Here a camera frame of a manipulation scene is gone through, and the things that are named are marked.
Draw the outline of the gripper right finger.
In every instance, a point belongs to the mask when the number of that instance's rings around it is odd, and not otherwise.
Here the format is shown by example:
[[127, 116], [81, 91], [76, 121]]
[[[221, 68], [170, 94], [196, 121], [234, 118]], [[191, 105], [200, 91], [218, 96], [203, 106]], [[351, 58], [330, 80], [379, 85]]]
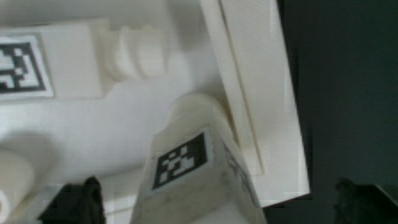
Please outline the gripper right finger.
[[335, 184], [333, 224], [398, 224], [398, 185]]

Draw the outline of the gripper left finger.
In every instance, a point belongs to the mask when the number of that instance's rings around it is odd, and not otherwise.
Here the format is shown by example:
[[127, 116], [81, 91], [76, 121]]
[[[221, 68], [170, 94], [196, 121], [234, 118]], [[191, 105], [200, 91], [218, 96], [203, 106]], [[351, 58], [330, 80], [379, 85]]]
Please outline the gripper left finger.
[[61, 186], [38, 215], [40, 224], [106, 224], [100, 184], [88, 177], [81, 184]]

